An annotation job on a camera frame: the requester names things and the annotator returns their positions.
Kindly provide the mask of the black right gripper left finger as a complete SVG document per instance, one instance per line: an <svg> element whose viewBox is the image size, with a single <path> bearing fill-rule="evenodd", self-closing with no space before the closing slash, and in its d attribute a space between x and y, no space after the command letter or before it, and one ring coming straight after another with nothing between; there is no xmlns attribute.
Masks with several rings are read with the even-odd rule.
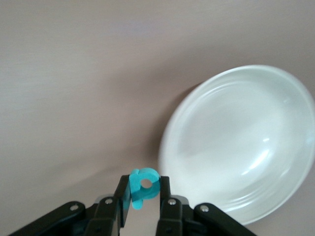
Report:
<svg viewBox="0 0 315 236"><path fill-rule="evenodd" d="M114 194L99 197L92 206L67 202L9 236L120 236L129 204L129 176L124 175Z"/></svg>

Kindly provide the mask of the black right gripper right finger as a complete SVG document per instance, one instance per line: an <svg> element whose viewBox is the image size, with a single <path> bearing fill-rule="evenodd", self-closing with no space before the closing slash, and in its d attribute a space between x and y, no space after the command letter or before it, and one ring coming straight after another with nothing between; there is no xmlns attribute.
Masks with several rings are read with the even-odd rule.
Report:
<svg viewBox="0 0 315 236"><path fill-rule="evenodd" d="M169 177L160 178L160 215L156 236L256 236L213 204L191 208L185 197L172 195Z"/></svg>

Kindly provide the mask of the teal letter p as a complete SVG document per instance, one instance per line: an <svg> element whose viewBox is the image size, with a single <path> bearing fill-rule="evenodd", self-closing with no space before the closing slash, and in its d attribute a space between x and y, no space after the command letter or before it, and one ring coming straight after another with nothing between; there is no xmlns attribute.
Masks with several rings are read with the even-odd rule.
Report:
<svg viewBox="0 0 315 236"><path fill-rule="evenodd" d="M143 180L148 180L152 185L144 187ZM152 168L134 169L129 175L132 207L140 210L145 200L155 198L160 192L160 175Z"/></svg>

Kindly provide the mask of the beige plate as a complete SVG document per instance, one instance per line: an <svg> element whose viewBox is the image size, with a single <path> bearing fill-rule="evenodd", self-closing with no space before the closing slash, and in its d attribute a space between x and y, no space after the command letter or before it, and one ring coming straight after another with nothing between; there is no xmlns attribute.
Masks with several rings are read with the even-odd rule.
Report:
<svg viewBox="0 0 315 236"><path fill-rule="evenodd" d="M225 71L173 113L158 166L173 193L247 225L282 206L315 160L315 101L293 75L266 65Z"/></svg>

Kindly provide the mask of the brown table cover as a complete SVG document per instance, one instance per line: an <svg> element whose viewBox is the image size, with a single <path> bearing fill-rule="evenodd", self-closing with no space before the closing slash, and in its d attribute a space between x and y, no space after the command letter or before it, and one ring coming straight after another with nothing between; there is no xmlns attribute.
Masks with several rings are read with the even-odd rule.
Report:
<svg viewBox="0 0 315 236"><path fill-rule="evenodd" d="M315 96L315 0L0 0L0 236L156 168L182 99L249 64Z"/></svg>

